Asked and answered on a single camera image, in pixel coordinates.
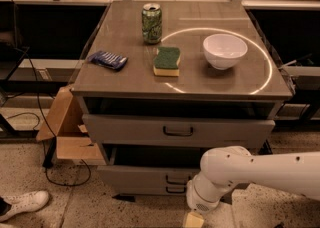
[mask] soda can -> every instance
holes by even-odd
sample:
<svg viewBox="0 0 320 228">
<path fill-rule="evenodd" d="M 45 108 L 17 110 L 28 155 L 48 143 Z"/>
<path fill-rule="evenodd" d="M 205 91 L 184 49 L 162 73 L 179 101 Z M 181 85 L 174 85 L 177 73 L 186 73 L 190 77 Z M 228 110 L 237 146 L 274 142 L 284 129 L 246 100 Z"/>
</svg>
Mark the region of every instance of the soda can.
<svg viewBox="0 0 320 228">
<path fill-rule="evenodd" d="M 157 44 L 162 37 L 162 11 L 157 3 L 148 3 L 142 9 L 142 35 L 144 42 Z"/>
</svg>

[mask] bowl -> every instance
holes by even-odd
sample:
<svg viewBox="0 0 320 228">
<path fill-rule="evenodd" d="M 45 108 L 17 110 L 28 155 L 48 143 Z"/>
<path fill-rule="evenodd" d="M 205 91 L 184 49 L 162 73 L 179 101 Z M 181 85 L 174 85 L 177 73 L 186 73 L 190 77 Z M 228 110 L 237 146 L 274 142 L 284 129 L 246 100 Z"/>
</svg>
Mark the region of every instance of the bowl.
<svg viewBox="0 0 320 228">
<path fill-rule="evenodd" d="M 231 34 L 213 34 L 203 41 L 207 61 L 218 70 L 235 66 L 247 53 L 247 44 Z"/>
</svg>

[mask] white sneaker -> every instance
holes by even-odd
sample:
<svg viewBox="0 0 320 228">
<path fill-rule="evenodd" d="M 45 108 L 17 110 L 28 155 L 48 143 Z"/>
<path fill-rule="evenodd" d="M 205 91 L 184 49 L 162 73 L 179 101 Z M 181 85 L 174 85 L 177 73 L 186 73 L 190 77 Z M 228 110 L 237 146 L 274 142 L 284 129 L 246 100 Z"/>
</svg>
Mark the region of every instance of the white sneaker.
<svg viewBox="0 0 320 228">
<path fill-rule="evenodd" d="M 43 208 L 49 201 L 49 193 L 47 191 L 35 191 L 20 196 L 5 196 L 2 198 L 11 205 L 11 209 L 0 216 L 0 222 L 6 221 L 19 213 L 33 212 Z"/>
</svg>

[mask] floor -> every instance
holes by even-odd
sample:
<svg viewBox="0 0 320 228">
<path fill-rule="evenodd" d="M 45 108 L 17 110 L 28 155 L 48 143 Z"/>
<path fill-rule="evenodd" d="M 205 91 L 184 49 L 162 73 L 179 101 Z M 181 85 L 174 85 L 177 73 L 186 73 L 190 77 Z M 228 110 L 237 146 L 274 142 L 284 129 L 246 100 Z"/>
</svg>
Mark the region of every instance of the floor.
<svg viewBox="0 0 320 228">
<path fill-rule="evenodd" d="M 40 99 L 46 114 L 52 98 L 42 96 Z M 24 96 L 9 99 L 0 111 L 5 117 L 32 112 L 40 117 L 41 123 L 37 105 L 29 100 Z M 19 130 L 30 130 L 38 122 L 31 114 L 8 120 Z M 317 151 L 320 150 L 319 136 L 320 132 L 274 132 L 268 141 L 275 154 Z M 135 202 L 114 199 L 116 192 L 102 183 L 96 166 L 90 166 L 89 177 L 86 166 L 61 160 L 45 172 L 43 160 L 44 145 L 41 143 L 31 139 L 0 139 L 0 195 L 33 190 L 48 190 L 51 195 L 42 210 L 19 214 L 1 223 L 0 228 L 182 227 L 189 211 L 183 196 L 136 196 Z M 235 190 L 232 199 L 232 205 L 220 203 L 215 211 L 205 216 L 203 227 L 320 227 L 318 201 L 254 184 L 246 190 Z"/>
</svg>

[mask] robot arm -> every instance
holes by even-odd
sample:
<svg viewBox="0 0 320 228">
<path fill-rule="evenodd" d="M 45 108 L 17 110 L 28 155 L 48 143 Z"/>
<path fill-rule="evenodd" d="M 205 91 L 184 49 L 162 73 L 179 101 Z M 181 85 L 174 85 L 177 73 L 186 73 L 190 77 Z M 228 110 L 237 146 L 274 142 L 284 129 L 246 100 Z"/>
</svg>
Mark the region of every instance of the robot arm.
<svg viewBox="0 0 320 228">
<path fill-rule="evenodd" d="M 214 148 L 202 156 L 200 168 L 187 185 L 188 205 L 200 214 L 242 183 L 320 200 L 320 152 L 252 156 L 241 146 Z"/>
</svg>

